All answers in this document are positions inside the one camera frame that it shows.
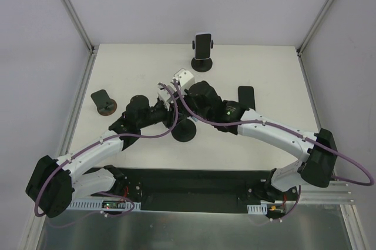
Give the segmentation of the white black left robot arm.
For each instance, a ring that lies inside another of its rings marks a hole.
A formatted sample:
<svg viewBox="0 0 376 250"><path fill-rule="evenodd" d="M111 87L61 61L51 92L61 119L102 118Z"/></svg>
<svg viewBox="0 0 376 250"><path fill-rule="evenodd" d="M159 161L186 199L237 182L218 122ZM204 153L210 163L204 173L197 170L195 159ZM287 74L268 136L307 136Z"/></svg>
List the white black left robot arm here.
<svg viewBox="0 0 376 250"><path fill-rule="evenodd" d="M90 169L133 145L143 137L143 128L162 123L166 133L171 133L181 119L180 107L177 95L158 97L153 106L147 97L136 95L121 117L88 146L56 159L49 155L42 157L26 186L27 196L35 203L34 214L54 218L74 199L93 194L104 193L121 201L138 199L140 193L130 188L119 168L105 165L95 172Z"/></svg>

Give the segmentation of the left aluminium frame rail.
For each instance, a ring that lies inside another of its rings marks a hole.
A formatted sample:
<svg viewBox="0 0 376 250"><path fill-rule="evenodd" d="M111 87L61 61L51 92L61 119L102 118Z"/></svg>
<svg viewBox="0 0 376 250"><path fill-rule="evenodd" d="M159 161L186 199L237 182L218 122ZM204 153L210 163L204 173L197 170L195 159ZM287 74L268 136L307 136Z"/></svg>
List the left aluminium frame rail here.
<svg viewBox="0 0 376 250"><path fill-rule="evenodd" d="M79 113L82 108L85 93L88 87L92 69L96 59L96 53L98 47L95 46L89 38L82 21L79 18L78 13L71 0L61 0L62 5L72 21L77 33L79 34L81 40L84 43L85 49L88 53L88 58L85 62L85 67L79 74L79 87L76 91L73 107L70 111L68 123L64 130L62 140L59 144L58 153L65 154L71 147L75 129L77 126ZM42 234L43 224L45 222L44 218L38 218L34 214L30 214L27 221L25 230L22 234L22 238L18 249L36 249L38 246L39 238Z"/></svg>

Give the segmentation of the aluminium frame rail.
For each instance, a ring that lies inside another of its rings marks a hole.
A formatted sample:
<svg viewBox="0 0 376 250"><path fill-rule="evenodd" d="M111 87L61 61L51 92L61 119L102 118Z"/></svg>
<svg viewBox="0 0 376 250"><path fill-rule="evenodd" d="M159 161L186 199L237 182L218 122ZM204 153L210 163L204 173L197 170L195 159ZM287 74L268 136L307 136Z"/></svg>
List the aluminium frame rail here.
<svg viewBox="0 0 376 250"><path fill-rule="evenodd" d="M326 16L330 12L332 6L336 0L325 0L322 7L320 8L318 14L310 26L307 34L305 35L302 43L297 48L297 56L300 63L302 75L305 81L307 92L309 95L311 107L313 110L315 122L317 128L321 128L320 118L317 112L317 106L313 96L313 90L311 88L310 80L306 67L304 65L303 53L309 46L312 39L315 37L316 33L320 29L322 23L324 22ZM320 189L316 187L309 187L308 185L303 185L303 193L301 203L303 204L314 204L314 205L353 205L355 200L352 198L352 193L350 191L349 184L340 181L332 182L327 189Z"/></svg>
<svg viewBox="0 0 376 250"><path fill-rule="evenodd" d="M85 62L85 67L79 74L79 87L76 91L73 107L70 111L68 123L64 130L62 140L59 144L58 153L65 154L71 147L75 129L77 126L79 113L82 108L85 93L88 87L92 69L96 59L96 53L98 47L95 46L89 38L82 21L79 18L78 13L71 0L61 0L62 5L72 21L77 33L79 34L81 40L84 43L85 49L88 53L88 58ZM45 222L44 218L38 218L34 214L30 214L27 221L25 230L22 234L22 238L18 249L36 249L38 246L39 238L42 234L43 224Z"/></svg>

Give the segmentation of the right aluminium frame rail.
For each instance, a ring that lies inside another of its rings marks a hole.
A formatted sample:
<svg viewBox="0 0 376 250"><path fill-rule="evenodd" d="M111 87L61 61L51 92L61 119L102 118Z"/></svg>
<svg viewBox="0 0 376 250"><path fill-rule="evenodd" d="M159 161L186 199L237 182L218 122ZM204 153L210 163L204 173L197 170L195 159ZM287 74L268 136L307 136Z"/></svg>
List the right aluminium frame rail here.
<svg viewBox="0 0 376 250"><path fill-rule="evenodd" d="M302 43L297 48L297 56L300 63L302 75L305 81L307 92L309 95L311 107L313 110L315 122L317 128L321 128L320 118L317 112L317 106L313 96L313 90L311 88L310 80L306 67L304 65L303 53L309 46L312 39L315 37L316 33L320 29L322 23L324 22L326 16L330 12L332 6L336 0L325 0L322 7L320 8L318 14L310 26L307 34L305 35ZM314 204L314 205L353 205L355 200L352 198L352 193L350 191L349 184L340 181L332 182L327 189L320 189L316 187L309 187L308 185L303 185L303 193L301 203L303 204Z"/></svg>

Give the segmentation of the lilac case smartphone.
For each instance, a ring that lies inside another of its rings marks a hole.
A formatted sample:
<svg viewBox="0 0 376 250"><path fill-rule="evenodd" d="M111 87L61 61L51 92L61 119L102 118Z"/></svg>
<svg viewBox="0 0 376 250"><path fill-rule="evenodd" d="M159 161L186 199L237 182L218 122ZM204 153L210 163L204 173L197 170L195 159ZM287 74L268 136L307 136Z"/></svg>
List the lilac case smartphone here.
<svg viewBox="0 0 376 250"><path fill-rule="evenodd" d="M203 60L210 58L212 49L212 35L209 32L202 32L195 35L194 39L194 58Z"/></svg>

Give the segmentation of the black smartphone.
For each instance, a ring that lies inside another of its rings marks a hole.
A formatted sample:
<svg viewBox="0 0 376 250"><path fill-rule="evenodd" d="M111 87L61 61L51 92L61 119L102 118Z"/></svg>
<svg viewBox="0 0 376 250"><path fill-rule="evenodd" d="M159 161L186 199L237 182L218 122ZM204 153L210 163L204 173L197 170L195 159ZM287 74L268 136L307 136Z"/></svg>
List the black smartphone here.
<svg viewBox="0 0 376 250"><path fill-rule="evenodd" d="M254 88L252 86L239 86L237 92L240 104L253 110L256 109Z"/></svg>

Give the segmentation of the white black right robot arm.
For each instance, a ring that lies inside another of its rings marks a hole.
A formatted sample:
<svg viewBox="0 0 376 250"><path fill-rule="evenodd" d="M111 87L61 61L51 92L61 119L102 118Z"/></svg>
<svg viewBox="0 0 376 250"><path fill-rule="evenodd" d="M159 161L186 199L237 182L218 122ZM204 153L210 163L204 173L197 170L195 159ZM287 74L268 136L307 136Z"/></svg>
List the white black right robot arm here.
<svg viewBox="0 0 376 250"><path fill-rule="evenodd" d="M274 123L239 102L222 100L206 81L188 88L176 79L172 84L192 117L219 131L254 138L295 157L292 164L272 169L266 181L253 188L260 199L273 202L296 186L326 188L333 180L337 150L330 131L314 133Z"/></svg>

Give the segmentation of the black round base phone stand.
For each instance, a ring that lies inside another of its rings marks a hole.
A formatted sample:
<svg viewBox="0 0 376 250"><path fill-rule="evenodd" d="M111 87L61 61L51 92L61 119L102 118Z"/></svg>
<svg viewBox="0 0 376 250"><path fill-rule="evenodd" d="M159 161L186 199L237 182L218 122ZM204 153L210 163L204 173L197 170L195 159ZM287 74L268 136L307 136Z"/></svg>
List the black round base phone stand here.
<svg viewBox="0 0 376 250"><path fill-rule="evenodd" d="M189 142L196 136L197 128L193 121L180 121L171 131L172 137L179 142Z"/></svg>

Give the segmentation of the wooden base phone stand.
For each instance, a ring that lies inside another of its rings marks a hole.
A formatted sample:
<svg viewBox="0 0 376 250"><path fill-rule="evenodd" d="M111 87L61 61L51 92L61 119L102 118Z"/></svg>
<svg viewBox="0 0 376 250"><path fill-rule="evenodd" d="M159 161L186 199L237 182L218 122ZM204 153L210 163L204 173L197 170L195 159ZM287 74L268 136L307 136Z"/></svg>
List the wooden base phone stand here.
<svg viewBox="0 0 376 250"><path fill-rule="evenodd" d="M109 116L117 110L117 103L111 99L106 90L100 89L90 95L96 105L96 110L101 116Z"/></svg>

